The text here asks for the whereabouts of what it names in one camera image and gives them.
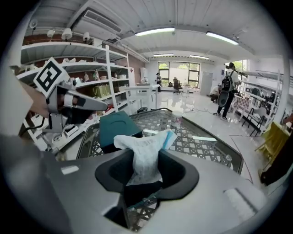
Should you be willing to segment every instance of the tiled floor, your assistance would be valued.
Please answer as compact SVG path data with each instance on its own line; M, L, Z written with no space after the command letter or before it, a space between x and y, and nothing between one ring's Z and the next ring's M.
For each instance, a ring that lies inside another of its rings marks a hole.
M240 152L245 161L241 175L253 182L258 188L262 188L257 171L264 168L266 160L260 153L254 151L261 144L262 139L260 137L249 137L253 128L250 127L248 129L247 125L241 127L243 120L239 123L238 115L233 116L231 113L228 113L227 118L229 122L225 122L219 117L212 115L212 113L217 111L217 104L212 103L210 98L201 96L199 93L178 95L169 91L163 91L158 94L158 108L161 107L183 112L185 118L200 125ZM131 112L128 112L129 107L124 108L126 112L133 113L137 110L137 105L132 105L130 109ZM72 146L67 148L67 159L75 159L80 143L81 138L77 139Z

